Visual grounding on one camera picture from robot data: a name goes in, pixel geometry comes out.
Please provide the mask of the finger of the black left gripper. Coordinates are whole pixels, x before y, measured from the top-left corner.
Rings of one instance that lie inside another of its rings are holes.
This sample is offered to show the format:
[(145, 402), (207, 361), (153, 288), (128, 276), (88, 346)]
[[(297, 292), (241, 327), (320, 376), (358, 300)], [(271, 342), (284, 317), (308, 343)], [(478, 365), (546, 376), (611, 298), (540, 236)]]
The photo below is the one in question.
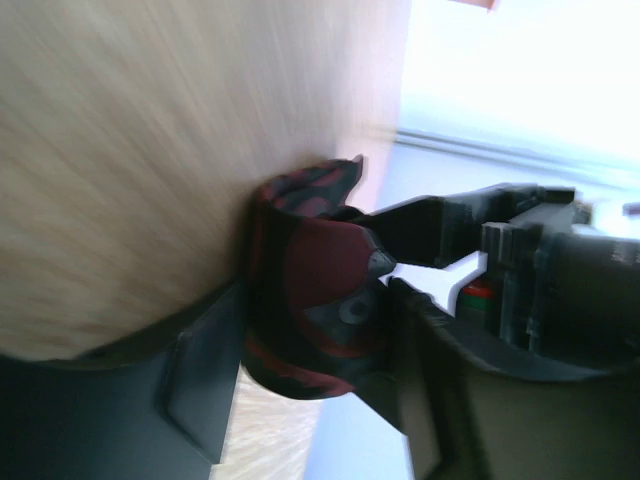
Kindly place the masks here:
[(444, 200), (426, 196), (349, 222), (370, 230), (397, 263), (443, 268)]

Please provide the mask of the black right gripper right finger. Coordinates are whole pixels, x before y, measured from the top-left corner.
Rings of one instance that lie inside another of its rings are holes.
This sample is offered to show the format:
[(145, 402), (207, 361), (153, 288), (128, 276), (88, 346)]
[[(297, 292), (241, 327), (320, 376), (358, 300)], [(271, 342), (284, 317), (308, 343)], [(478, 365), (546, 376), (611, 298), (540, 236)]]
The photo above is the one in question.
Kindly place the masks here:
[(387, 371), (358, 397), (409, 444), (416, 479), (635, 479), (639, 365), (594, 370), (514, 349), (399, 278)]

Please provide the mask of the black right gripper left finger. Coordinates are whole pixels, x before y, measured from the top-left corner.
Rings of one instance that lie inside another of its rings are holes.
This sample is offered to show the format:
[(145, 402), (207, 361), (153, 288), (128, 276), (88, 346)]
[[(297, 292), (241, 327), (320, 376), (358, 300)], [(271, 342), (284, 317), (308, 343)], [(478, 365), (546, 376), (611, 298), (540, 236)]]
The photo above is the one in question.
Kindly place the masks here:
[(205, 479), (219, 463), (246, 325), (230, 283), (70, 361), (1, 360), (5, 479)]

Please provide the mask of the dark red patterned tie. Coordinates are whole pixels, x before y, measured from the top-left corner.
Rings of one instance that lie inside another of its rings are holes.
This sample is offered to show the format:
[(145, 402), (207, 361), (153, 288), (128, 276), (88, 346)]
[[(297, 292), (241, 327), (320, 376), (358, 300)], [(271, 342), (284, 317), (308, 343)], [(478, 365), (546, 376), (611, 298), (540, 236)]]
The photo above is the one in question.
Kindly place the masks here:
[(385, 286), (395, 260), (346, 199), (365, 160), (334, 159), (259, 187), (247, 240), (243, 366), (271, 392), (338, 397), (386, 364)]

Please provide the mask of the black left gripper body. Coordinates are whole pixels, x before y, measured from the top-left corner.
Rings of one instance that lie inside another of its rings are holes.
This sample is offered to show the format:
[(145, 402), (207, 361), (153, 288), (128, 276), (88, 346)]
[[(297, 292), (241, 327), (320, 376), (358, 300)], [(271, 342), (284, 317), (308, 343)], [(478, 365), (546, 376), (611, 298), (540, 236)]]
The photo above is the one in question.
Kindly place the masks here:
[(592, 231), (571, 189), (497, 185), (441, 198), (438, 263), (480, 252), (434, 322), (500, 373), (617, 373), (639, 364), (639, 244)]

